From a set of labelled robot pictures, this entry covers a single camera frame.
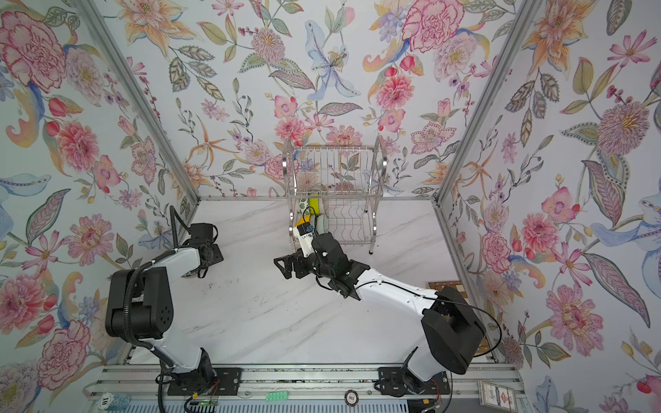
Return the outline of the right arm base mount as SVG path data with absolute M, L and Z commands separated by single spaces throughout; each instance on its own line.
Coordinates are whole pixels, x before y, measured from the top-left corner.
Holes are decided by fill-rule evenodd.
M 416 378 L 403 367 L 381 367 L 377 373 L 374 389 L 381 395 L 402 398 L 450 394 L 450 380 L 446 372 L 440 372 L 427 381 Z

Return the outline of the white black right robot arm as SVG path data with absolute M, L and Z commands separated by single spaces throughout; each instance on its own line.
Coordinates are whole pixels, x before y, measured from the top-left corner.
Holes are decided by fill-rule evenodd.
M 423 289 L 394 280 L 366 263 L 350 259 L 330 233 L 300 237 L 296 252 L 273 260 L 287 280 L 312 275 L 325 290 L 379 304 L 411 316 L 424 342 L 403 363 L 404 372 L 427 382 L 439 373 L 463 375 L 485 338 L 478 308 L 453 287 Z

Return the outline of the pale green celadon bowl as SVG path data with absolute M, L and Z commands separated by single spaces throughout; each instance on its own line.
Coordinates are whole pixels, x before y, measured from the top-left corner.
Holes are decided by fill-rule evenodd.
M 326 214 L 317 215 L 315 218 L 315 231 L 324 234 L 330 230 L 330 220 Z

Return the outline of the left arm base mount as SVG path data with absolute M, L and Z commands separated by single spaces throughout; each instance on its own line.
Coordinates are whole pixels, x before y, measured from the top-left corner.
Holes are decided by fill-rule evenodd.
M 241 382 L 241 368 L 212 368 L 207 371 L 173 373 L 168 396 L 236 396 Z

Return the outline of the silver wire dish rack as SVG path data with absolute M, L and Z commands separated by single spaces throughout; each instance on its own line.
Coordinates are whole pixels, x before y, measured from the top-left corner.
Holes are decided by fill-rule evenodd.
M 387 155 L 376 141 L 371 146 L 295 146 L 282 150 L 282 171 L 289 206 L 289 241 L 300 247 L 294 231 L 314 215 L 301 218 L 297 200 L 318 197 L 329 217 L 329 232 L 342 245 L 366 245 L 375 252 L 377 212 L 384 193 Z

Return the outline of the lime green plastic bowl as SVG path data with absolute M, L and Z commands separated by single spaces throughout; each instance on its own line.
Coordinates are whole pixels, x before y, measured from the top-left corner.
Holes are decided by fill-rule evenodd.
M 307 199 L 307 211 L 309 215 L 319 216 L 323 213 L 322 203 L 318 197 L 311 196 Z

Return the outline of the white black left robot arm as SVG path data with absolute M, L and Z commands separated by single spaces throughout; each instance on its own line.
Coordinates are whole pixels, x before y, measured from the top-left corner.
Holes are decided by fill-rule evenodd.
M 175 308 L 171 275 L 204 277 L 223 261 L 213 224 L 189 227 L 190 238 L 182 246 L 135 269 L 115 272 L 110 280 L 105 330 L 136 348 L 146 349 L 175 374 L 200 371 L 210 365 L 204 349 L 188 343 L 174 327 Z

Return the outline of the black white patterned bowl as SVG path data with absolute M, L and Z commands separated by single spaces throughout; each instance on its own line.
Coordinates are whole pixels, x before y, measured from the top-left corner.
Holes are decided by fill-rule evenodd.
M 187 272 L 185 275 L 182 276 L 182 278 L 193 278 L 196 277 L 198 279 L 203 279 L 206 277 L 208 270 L 205 266 L 199 266 L 198 268 L 195 268 L 193 270 L 190 270 Z

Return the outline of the green leaf pattern bowl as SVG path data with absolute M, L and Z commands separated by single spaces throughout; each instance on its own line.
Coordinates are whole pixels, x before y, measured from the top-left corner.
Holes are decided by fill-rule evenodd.
M 302 197 L 297 200 L 297 211 L 301 218 L 305 218 L 309 214 L 309 201 L 307 198 Z

